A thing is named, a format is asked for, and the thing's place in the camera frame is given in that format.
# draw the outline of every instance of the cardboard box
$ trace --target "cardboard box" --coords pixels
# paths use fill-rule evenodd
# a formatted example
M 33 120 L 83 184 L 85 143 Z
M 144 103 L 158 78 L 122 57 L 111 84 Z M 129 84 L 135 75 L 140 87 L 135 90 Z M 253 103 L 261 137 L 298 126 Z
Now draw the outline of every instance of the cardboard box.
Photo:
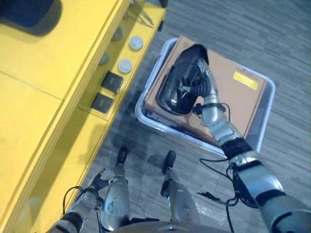
M 169 72 L 181 52 L 193 44 L 195 44 L 194 41 L 183 36 L 179 37 L 146 96 L 144 105 L 146 109 L 154 113 L 154 117 L 157 120 L 163 119 L 163 121 L 170 122 L 171 126 L 193 133 L 198 138 L 217 145 L 209 129 L 202 124 L 197 115 L 193 113 L 184 116 L 173 115 L 159 107 L 156 102 L 156 95 L 165 75 Z M 217 83 L 220 102 L 227 103 L 230 106 L 231 122 L 246 137 L 266 81 L 211 50 L 207 50 L 207 54 L 210 69 Z M 203 98 L 198 97 L 195 105 L 197 103 L 204 104 Z

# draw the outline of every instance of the black strap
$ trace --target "black strap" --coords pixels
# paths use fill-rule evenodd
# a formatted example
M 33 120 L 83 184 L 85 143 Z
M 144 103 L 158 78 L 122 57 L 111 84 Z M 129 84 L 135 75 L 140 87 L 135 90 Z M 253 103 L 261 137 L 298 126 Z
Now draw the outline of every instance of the black strap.
M 197 115 L 201 115 L 202 114 L 202 111 L 205 109 L 205 108 L 208 108 L 208 107 L 213 107 L 213 106 L 216 106 L 218 109 L 222 110 L 223 112 L 225 112 L 225 107 L 223 107 L 223 105 L 221 103 L 209 103 L 209 104 L 200 104 L 200 103 L 197 103 L 195 107 L 193 107 L 192 109 L 192 112 L 194 114 L 197 114 Z
M 258 203 L 258 205 L 264 206 L 268 200 L 275 198 L 275 197 L 279 197 L 279 196 L 286 196 L 286 194 L 277 189 L 269 190 L 267 192 L 260 193 L 256 197 L 256 202 Z
M 80 232 L 80 230 L 82 228 L 83 220 L 80 217 L 80 215 L 78 215 L 76 212 L 66 213 L 62 217 L 62 220 L 66 220 L 66 221 L 72 223 L 74 225 L 74 227 L 76 228 L 77 232 Z
M 239 154 L 252 150 L 246 140 L 241 137 L 223 143 L 221 148 L 229 160 Z

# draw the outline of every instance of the yellow shelf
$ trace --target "yellow shelf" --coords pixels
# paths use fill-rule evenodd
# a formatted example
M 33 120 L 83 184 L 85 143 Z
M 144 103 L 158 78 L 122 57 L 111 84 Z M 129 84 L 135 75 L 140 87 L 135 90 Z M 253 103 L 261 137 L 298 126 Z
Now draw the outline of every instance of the yellow shelf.
M 81 109 L 108 121 L 113 120 L 115 113 L 118 111 L 121 101 L 128 90 L 129 84 L 135 77 L 138 67 L 140 66 L 140 63 L 142 62 L 142 59 L 165 16 L 165 9 L 155 7 L 153 4 L 147 2 L 138 2 L 152 19 L 155 24 L 154 28 L 147 27 L 129 17 L 124 18 L 119 24 L 119 28 L 122 31 L 122 38 L 119 41 L 111 41 L 108 45 L 106 49 L 109 56 L 108 62 L 97 67 L 78 104 Z M 128 13 L 131 14 L 131 16 L 138 18 L 131 12 L 131 10 L 128 10 Z M 143 48 L 140 51 L 133 51 L 129 46 L 130 39 L 135 35 L 140 36 L 144 42 Z M 118 70 L 118 63 L 120 59 L 123 58 L 129 59 L 132 63 L 133 69 L 128 74 L 123 74 Z M 123 77 L 123 84 L 117 94 L 101 87 L 101 83 L 108 71 Z M 113 99 L 113 104 L 107 114 L 91 108 L 97 93 L 102 93 Z
M 5 155 L 0 185 L 6 189 L 0 232 L 20 216 L 129 3 L 62 1 L 60 21 L 42 37 L 0 24 L 0 44 L 5 45 L 0 49 L 5 109 L 0 114 L 0 153 Z
M 107 121 L 78 108 L 73 112 L 9 232 L 46 232 L 60 218 L 65 192 L 83 182 L 106 130 Z
M 115 15 L 119 21 L 116 23 L 115 20 L 112 26 L 109 24 L 114 30 L 117 26 L 121 28 L 122 39 L 111 41 L 109 45 L 105 44 L 105 41 L 112 37 L 114 30 L 109 36 L 101 31 L 79 70 L 79 78 L 75 78 L 70 85 L 65 99 L 48 95 L 59 101 L 57 112 L 54 118 L 50 118 L 51 123 L 44 137 L 40 138 L 33 161 L 29 163 L 28 169 L 24 170 L 25 174 L 19 183 L 18 192 L 14 198 L 11 197 L 13 204 L 10 206 L 10 213 L 8 212 L 3 222 L 0 221 L 0 224 L 3 223 L 0 231 L 45 232 L 61 217 L 64 193 L 70 187 L 82 184 L 165 16 L 165 9 L 139 2 L 155 24 L 154 28 L 149 28 L 130 18 L 122 19 L 126 8 L 121 14 L 120 1 L 113 2 L 119 4 L 116 7 L 119 10 L 118 14 Z M 123 1 L 122 4 L 129 5 L 129 2 Z M 137 52 L 132 51 L 128 45 L 129 39 L 134 35 L 139 35 L 144 40 L 143 48 Z M 97 66 L 104 51 L 108 52 L 109 61 L 103 66 Z M 133 69 L 129 74 L 124 75 L 118 71 L 117 66 L 121 58 L 131 60 Z M 124 78 L 118 94 L 101 87 L 108 70 Z M 111 97 L 114 101 L 107 114 L 90 108 L 98 92 Z M 66 206 L 69 207 L 73 200 L 74 194 L 68 196 Z
M 1 216 L 12 203 L 20 177 L 29 167 L 41 138 L 49 128 L 61 100 L 0 72 L 0 184 Z

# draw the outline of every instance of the yellow label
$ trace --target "yellow label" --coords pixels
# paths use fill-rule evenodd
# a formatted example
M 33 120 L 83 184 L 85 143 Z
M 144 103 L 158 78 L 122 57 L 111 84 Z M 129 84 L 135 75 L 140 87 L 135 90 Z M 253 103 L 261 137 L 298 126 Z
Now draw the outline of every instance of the yellow label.
M 254 89 L 255 91 L 257 90 L 259 83 L 251 80 L 250 78 L 246 77 L 245 75 L 242 75 L 239 72 L 234 72 L 233 78 L 239 82 L 241 82 L 242 84 Z

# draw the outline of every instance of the plastic tub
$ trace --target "plastic tub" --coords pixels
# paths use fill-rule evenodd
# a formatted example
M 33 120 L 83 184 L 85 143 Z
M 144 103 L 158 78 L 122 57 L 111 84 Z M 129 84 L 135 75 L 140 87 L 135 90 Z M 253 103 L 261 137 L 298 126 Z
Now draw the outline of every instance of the plastic tub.
M 136 103 L 135 114 L 138 120 L 145 125 L 148 125 L 152 128 L 155 128 L 164 133 L 172 135 L 180 140 L 184 140 L 187 143 L 190 143 L 193 146 L 199 147 L 203 150 L 224 156 L 224 152 L 220 148 L 214 145 L 211 145 L 207 142 L 204 142 L 198 138 L 195 138 L 194 136 L 181 132 L 180 130 L 171 127 L 167 122 L 160 122 L 160 121 L 156 121 L 154 119 L 147 117 L 150 111 L 144 108 L 144 99 L 147 93 L 149 92 L 154 80 L 156 79 L 158 72 L 160 71 L 164 61 L 166 60 L 168 54 L 172 50 L 176 41 L 177 41 L 177 38 L 173 38 L 173 39 L 168 40 L 164 44 L 162 51 L 151 71 L 149 79 L 147 80 L 147 83 L 142 91 L 142 94 L 140 95 L 140 98 Z M 259 107 L 256 111 L 253 122 L 246 136 L 246 141 L 251 145 L 252 148 L 254 148 L 257 152 L 259 152 L 261 148 L 264 132 L 266 129 L 266 125 L 268 122 L 269 114 L 271 111 L 271 106 L 272 106 L 274 94 L 276 91 L 276 86 L 273 83 L 273 81 L 269 79 L 268 77 L 262 74 L 259 74 L 253 70 L 250 70 L 246 67 L 243 67 L 243 68 L 251 71 L 252 73 L 257 74 L 258 76 L 264 78 L 267 81 L 265 90 L 262 94 L 262 97 L 259 103 Z

